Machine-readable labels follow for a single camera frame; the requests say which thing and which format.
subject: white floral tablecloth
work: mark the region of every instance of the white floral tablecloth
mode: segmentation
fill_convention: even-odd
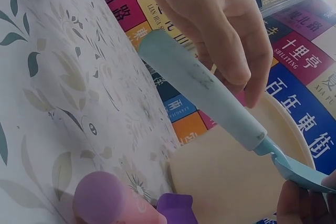
[[[178,146],[150,74],[104,0],[0,0],[0,223],[73,223],[106,170],[149,202]]]

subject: dark object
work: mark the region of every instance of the dark object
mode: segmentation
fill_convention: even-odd
[[[198,224],[193,213],[193,197],[182,194],[163,194],[156,210],[167,219],[167,224]]]

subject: light blue plastic tool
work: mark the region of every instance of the light blue plastic tool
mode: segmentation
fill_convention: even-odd
[[[266,129],[238,102],[230,91],[185,48],[162,30],[145,36],[140,57],[175,89],[230,133],[246,150],[270,154],[284,179],[322,193],[336,190],[322,186],[325,174],[285,155],[267,136]]]

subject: beige round container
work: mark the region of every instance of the beige round container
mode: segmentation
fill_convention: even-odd
[[[288,156],[315,169],[301,132],[273,97],[265,94],[249,112]],[[270,155],[246,151],[220,126],[180,147],[170,171],[176,192],[193,196],[199,224],[251,224],[271,216],[284,182]]]

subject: finger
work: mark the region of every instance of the finger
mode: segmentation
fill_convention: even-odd
[[[328,194],[327,201],[328,201],[330,215],[332,216],[333,220],[336,222],[336,195]]]
[[[310,192],[311,215],[315,224],[333,224],[327,204],[321,193]]]
[[[309,192],[306,189],[299,188],[300,195],[300,218],[303,224],[313,224],[311,216],[311,203]]]
[[[232,94],[234,94],[234,95],[240,93],[240,92],[244,89],[244,87],[245,87],[244,84],[243,84],[243,85],[234,85],[234,84],[230,83],[229,81],[227,81],[227,80],[223,77],[222,73],[221,73],[218,69],[216,69],[214,75],[215,75],[215,76],[218,78],[218,80],[220,80],[220,81],[224,84],[224,86],[226,86],[226,88],[227,88]]]
[[[214,63],[212,62],[212,59],[210,58],[208,49],[206,48],[206,45],[204,42],[197,42],[195,43],[196,49],[197,49],[197,55],[198,60],[209,70],[212,69]]]
[[[302,224],[300,218],[300,188],[292,181],[282,186],[277,208],[278,224]]]
[[[246,103],[252,108],[263,94],[272,63],[273,51],[264,21],[256,5],[239,17],[228,18],[240,36],[251,78],[246,86]]]
[[[238,34],[219,7],[207,16],[196,19],[194,24],[202,33],[213,63],[228,82],[245,85],[251,73]]]
[[[336,170],[322,181],[322,185],[336,189]]]

